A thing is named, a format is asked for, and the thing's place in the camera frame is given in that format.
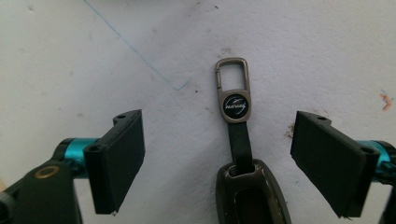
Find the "key fob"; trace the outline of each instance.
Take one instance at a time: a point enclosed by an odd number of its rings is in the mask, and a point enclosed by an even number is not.
[[[234,163],[221,167],[216,184],[220,224],[290,224],[282,191],[270,169],[253,160],[252,173],[232,176]]]

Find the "black strap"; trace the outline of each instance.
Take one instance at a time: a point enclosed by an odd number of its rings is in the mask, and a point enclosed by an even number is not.
[[[228,123],[228,135],[233,163],[235,163],[234,174],[231,175],[241,175],[254,171],[247,123],[245,121]]]

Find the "logo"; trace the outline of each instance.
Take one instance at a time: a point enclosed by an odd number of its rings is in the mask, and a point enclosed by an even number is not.
[[[248,100],[239,94],[227,97],[223,103],[224,113],[231,119],[241,119],[248,112]]]

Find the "metal clasp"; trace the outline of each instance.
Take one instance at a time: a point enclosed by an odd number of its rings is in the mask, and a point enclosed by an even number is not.
[[[221,87],[220,68],[223,65],[239,64],[245,80],[244,90],[223,91]],[[215,67],[218,85],[219,107],[221,115],[229,123],[247,121],[251,111],[250,84],[248,80],[248,63],[243,58],[226,58],[218,61]]]

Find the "white surface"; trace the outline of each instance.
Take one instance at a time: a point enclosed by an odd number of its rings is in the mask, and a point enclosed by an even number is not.
[[[11,185],[66,137],[102,136],[143,109],[147,155],[116,217],[97,216],[76,181],[85,223],[218,223],[216,172],[231,161],[214,64],[247,60],[255,158],[273,171],[293,223],[377,223],[389,188],[373,184],[363,217],[338,219],[290,158],[297,110],[355,139],[396,144],[394,1],[1,1],[0,178]]]

